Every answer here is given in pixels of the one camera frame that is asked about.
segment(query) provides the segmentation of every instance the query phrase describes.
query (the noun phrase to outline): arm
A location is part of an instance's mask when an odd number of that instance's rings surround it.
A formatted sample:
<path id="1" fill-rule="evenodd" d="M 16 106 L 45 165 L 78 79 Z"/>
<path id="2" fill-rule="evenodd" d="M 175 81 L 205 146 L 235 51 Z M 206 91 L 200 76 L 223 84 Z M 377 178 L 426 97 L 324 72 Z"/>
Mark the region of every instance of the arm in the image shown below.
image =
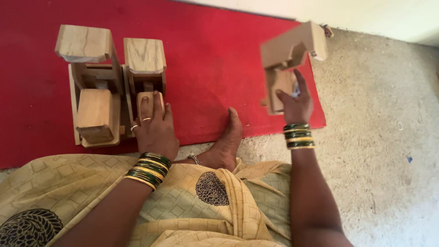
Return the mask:
<path id="1" fill-rule="evenodd" d="M 148 98 L 141 102 L 142 119 L 151 117 Z M 160 97 L 154 93 L 154 117 L 132 126 L 139 153 L 158 153 L 170 160 L 177 156 L 179 141 L 175 138 L 172 112 L 169 104 L 163 116 Z M 63 235 L 55 244 L 60 246 L 110 247 L 126 246 L 136 224 L 139 212 L 151 194 L 152 188 L 142 182 L 124 178 L 92 211 Z"/>
<path id="2" fill-rule="evenodd" d="M 301 94 L 297 98 L 279 91 L 287 124 L 307 123 L 313 111 L 305 79 L 294 70 Z M 350 247 L 340 214 L 320 171 L 314 149 L 291 150 L 290 217 L 293 246 Z"/>

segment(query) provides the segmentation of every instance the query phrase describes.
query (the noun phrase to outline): black paisley motif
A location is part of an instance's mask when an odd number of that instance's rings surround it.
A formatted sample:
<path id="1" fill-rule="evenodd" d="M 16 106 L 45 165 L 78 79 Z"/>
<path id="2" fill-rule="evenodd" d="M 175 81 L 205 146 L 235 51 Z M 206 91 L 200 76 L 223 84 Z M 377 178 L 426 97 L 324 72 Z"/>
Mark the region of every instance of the black paisley motif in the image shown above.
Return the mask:
<path id="1" fill-rule="evenodd" d="M 203 173 L 195 186 L 198 198 L 214 206 L 229 205 L 226 187 L 220 182 L 213 171 Z"/>
<path id="2" fill-rule="evenodd" d="M 27 210 L 0 226 L 0 246 L 42 247 L 62 228 L 54 212 L 43 208 Z"/>

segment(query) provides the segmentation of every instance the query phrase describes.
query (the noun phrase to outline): red carpet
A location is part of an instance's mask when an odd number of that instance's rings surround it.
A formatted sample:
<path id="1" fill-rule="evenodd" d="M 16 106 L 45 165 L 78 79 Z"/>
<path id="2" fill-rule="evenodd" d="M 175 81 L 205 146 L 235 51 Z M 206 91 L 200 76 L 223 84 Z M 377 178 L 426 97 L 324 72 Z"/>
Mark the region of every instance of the red carpet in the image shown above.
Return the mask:
<path id="1" fill-rule="evenodd" d="M 244 137 L 281 132 L 282 116 L 268 116 L 259 106 L 265 96 L 259 45 L 298 22 L 166 0 L 3 0 L 1 5 L 0 168 L 63 153 L 137 151 L 135 140 L 99 149 L 75 146 L 68 63 L 54 53 L 60 24 L 110 29 L 121 63 L 124 37 L 163 40 L 165 102 L 173 107 L 182 145 L 216 140 L 229 106 L 240 115 Z M 310 62 L 300 71 L 315 104 L 310 123 L 323 127 Z"/>

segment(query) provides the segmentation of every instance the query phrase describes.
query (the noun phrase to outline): finger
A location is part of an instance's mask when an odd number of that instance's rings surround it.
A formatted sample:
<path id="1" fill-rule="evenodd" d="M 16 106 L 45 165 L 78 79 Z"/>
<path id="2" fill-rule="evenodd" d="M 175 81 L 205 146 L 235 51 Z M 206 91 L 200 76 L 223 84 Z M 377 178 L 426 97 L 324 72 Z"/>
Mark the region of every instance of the finger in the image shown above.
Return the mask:
<path id="1" fill-rule="evenodd" d="M 163 120 L 163 106 L 162 106 L 162 99 L 160 98 L 160 94 L 158 91 L 154 91 L 154 105 L 152 110 L 154 119 L 159 118 Z"/>
<path id="2" fill-rule="evenodd" d="M 140 128 L 140 122 L 139 122 L 139 117 L 137 117 L 133 122 L 131 122 L 131 127 L 134 127 L 133 128 L 133 132 L 134 132 L 134 135 L 136 134 L 136 132 L 139 130 L 139 128 Z"/>
<path id="3" fill-rule="evenodd" d="M 300 94 L 309 95 L 308 87 L 306 86 L 306 81 L 305 78 L 303 78 L 302 73 L 295 69 L 294 74 L 296 75 L 297 82 L 299 84 Z"/>
<path id="4" fill-rule="evenodd" d="M 166 122 L 170 122 L 174 126 L 174 119 L 172 116 L 171 104 L 167 103 L 165 106 L 165 116 L 163 120 Z"/>
<path id="5" fill-rule="evenodd" d="M 151 117 L 151 113 L 149 112 L 149 108 L 148 108 L 148 104 L 149 104 L 149 98 L 148 97 L 143 97 L 142 101 L 140 102 L 140 119 L 143 122 L 143 119 L 145 118 L 150 118 Z"/>
<path id="6" fill-rule="evenodd" d="M 277 89 L 276 90 L 276 96 L 278 99 L 280 99 L 282 101 L 282 103 L 285 105 L 285 103 L 287 102 L 288 99 L 292 98 L 291 95 L 288 95 L 287 93 L 285 93 L 284 91 Z"/>

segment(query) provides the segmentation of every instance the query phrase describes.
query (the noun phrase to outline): woman's hand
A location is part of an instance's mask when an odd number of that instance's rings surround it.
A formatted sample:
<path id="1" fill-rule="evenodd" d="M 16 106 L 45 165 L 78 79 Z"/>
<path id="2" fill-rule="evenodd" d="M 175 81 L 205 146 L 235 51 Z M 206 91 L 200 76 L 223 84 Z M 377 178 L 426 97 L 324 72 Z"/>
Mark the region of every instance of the woman's hand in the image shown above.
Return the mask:
<path id="1" fill-rule="evenodd" d="M 277 97 L 284 104 L 284 118 L 287 124 L 308 123 L 313 113 L 313 99 L 311 99 L 305 79 L 298 70 L 294 70 L 299 83 L 300 96 L 293 98 L 282 90 L 276 90 Z"/>
<path id="2" fill-rule="evenodd" d="M 171 105 L 169 103 L 166 104 L 163 114 L 160 95 L 157 91 L 154 91 L 153 113 L 150 113 L 148 110 L 148 101 L 148 97 L 143 97 L 140 103 L 140 118 L 151 119 L 140 121 L 140 119 L 137 118 L 131 123 L 131 126 L 137 125 L 137 127 L 133 129 L 133 132 L 137 138 L 139 153 L 158 153 L 174 161 L 177 157 L 178 149 L 180 148 L 180 141 L 174 134 Z"/>

